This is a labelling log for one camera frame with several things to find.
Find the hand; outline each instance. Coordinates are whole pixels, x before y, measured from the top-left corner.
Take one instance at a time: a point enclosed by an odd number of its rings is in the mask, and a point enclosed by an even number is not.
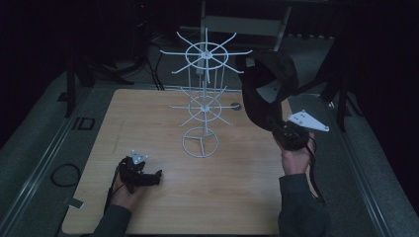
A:
[[[314,134],[310,133],[309,136],[312,139],[308,139],[308,148],[314,152]],[[282,163],[283,169],[286,175],[304,174],[310,164],[310,153],[306,148],[299,149],[297,151],[289,151],[284,149],[281,143],[275,139],[277,144],[280,146],[282,151]]]
[[[130,212],[134,212],[145,190],[146,187],[138,187],[135,192],[131,194],[123,181],[121,181],[120,173],[118,173],[114,185],[114,194],[111,197],[111,204],[120,205]]]

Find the white wire rack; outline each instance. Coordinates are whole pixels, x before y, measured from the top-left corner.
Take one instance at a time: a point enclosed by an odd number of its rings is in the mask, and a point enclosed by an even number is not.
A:
[[[227,65],[229,56],[248,54],[252,50],[246,52],[228,52],[224,45],[233,40],[236,34],[225,42],[218,44],[208,41],[208,29],[206,29],[206,39],[202,42],[191,43],[183,38],[179,33],[180,39],[185,41],[189,47],[185,52],[167,52],[161,50],[164,54],[185,56],[187,65],[173,71],[177,74],[183,70],[188,70],[189,88],[181,88],[181,90],[190,98],[188,106],[170,106],[173,109],[188,110],[191,117],[183,122],[180,126],[184,126],[191,120],[195,119],[202,122],[202,126],[197,126],[189,129],[183,136],[182,145],[184,150],[191,156],[197,158],[205,158],[211,156],[218,148],[219,140],[216,133],[209,129],[209,122],[215,119],[220,119],[225,123],[232,125],[229,121],[221,117],[223,109],[236,109],[240,105],[222,106],[221,95],[226,89],[223,86],[225,68],[228,68],[236,73],[243,73],[233,67]],[[191,67],[202,70],[199,73],[200,86],[198,95],[194,95],[192,90]],[[220,74],[220,82],[217,88],[218,74]]]

